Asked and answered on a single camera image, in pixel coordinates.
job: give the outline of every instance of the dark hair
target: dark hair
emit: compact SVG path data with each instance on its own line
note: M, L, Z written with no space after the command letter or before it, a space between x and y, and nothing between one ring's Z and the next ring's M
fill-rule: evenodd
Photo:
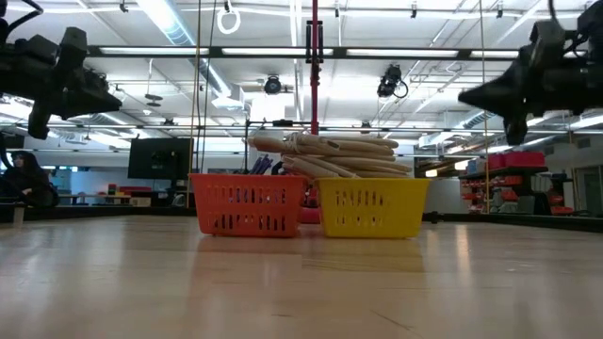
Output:
M20 157L24 160L23 163L23 171L25 173L39 173L42 171L40 165L38 164L38 159L36 159L36 155L30 153L30 152L25 152L25 151L17 151L17 152L13 152L10 157L12 158L12 160L15 160L16 158Z

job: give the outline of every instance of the yellow basket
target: yellow basket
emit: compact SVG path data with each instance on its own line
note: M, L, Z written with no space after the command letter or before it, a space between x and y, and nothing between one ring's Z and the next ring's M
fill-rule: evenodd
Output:
M319 179L329 237L405 238L421 229L429 179Z

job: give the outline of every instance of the robotic arm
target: robotic arm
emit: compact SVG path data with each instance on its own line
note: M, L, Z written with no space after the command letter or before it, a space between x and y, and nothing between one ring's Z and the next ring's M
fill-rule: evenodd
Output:
M6 93L35 102L29 115L29 135L46 139L53 114L67 120L119 110L122 102L108 93L105 78L83 67L88 54L83 30L68 27L60 45L41 35L7 43L12 30L43 13L33 1L23 1L35 10L7 24L2 19L7 0L0 0L0 97Z
M580 115L603 107L603 0L578 18L576 31L552 20L534 24L530 44L498 79L459 95L459 101L503 118L509 145L520 145L528 132L528 113L542 117L548 110L567 109ZM577 48L588 42L582 56Z

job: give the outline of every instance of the wooden table surface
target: wooden table surface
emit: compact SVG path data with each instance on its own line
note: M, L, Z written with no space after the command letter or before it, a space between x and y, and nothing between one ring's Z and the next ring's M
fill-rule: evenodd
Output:
M0 230L1 337L601 338L603 235L425 224L416 240L202 236L194 218Z

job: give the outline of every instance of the red pole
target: red pole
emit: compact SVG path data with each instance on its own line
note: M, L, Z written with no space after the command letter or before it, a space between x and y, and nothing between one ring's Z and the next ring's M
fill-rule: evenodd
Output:
M318 0L312 0L312 125L313 135L318 134Z

